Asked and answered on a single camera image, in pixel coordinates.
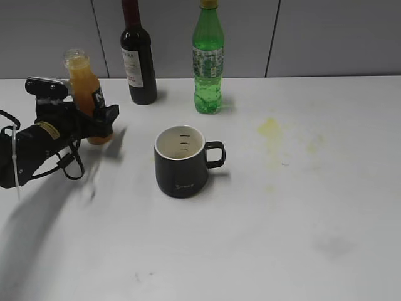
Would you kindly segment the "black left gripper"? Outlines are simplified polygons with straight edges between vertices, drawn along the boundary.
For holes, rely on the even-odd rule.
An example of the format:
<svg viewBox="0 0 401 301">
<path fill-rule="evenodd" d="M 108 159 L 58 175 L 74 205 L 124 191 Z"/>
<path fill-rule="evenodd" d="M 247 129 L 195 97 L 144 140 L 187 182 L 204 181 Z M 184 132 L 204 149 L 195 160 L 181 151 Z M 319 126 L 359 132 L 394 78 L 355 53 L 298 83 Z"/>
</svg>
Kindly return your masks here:
<svg viewBox="0 0 401 301">
<path fill-rule="evenodd" d="M 75 91 L 70 80 L 61 79 L 72 102 L 36 97 L 36 119 L 33 125 L 33 150 L 63 150 L 83 138 L 105 138 L 113 133 L 118 105 L 96 108 L 94 116 L 78 110 Z"/>
</svg>

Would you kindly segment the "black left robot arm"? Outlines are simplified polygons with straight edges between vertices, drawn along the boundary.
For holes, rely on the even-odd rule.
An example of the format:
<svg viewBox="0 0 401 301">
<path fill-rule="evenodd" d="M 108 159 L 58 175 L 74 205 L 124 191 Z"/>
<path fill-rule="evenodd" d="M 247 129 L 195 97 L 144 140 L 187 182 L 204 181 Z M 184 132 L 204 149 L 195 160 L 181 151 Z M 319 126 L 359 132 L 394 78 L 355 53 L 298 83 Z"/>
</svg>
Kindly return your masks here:
<svg viewBox="0 0 401 301">
<path fill-rule="evenodd" d="M 91 117 L 74 101 L 65 100 L 74 94 L 68 80 L 27 77 L 25 90 L 35 96 L 36 119 L 32 126 L 21 130 L 16 117 L 1 111 L 12 123 L 1 130 L 1 187 L 23 186 L 33 179 L 64 171 L 72 162 L 77 162 L 84 172 L 78 153 L 81 140 L 112 134 L 118 105 L 102 105 L 103 97 L 96 92 Z"/>
</svg>

